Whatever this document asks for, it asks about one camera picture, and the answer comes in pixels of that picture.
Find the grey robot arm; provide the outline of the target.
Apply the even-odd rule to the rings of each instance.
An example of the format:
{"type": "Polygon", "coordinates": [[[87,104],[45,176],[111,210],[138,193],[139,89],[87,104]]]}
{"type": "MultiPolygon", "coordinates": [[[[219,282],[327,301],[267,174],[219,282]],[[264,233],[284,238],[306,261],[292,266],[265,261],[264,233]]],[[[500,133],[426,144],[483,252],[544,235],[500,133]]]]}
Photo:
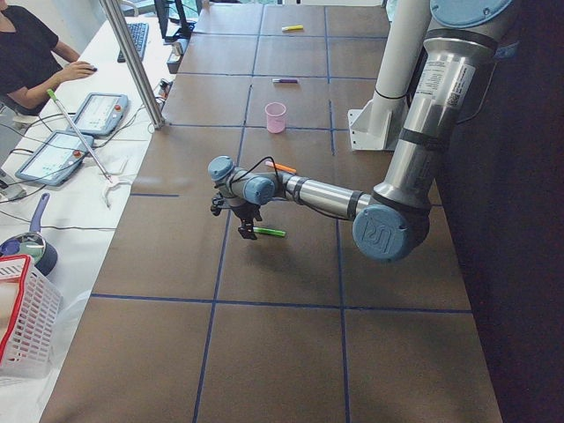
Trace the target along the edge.
{"type": "Polygon", "coordinates": [[[519,11],[517,1],[399,2],[374,96],[349,117],[353,148],[393,152],[383,181],[365,193],[219,156],[208,166],[212,214],[233,212],[241,237],[254,239],[261,206],[284,198],[351,221],[358,249],[375,261],[408,256],[427,237],[428,193],[475,74],[494,62],[519,11]]]}

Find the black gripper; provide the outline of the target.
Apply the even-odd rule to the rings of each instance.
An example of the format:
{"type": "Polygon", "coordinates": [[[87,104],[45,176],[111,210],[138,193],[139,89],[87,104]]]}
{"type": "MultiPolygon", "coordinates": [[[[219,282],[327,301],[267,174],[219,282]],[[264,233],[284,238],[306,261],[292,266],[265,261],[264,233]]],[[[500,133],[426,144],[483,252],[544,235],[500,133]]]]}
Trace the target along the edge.
{"type": "Polygon", "coordinates": [[[254,220],[262,221],[261,206],[258,204],[244,203],[233,208],[234,214],[241,220],[238,232],[243,239],[256,240],[254,220]]]}

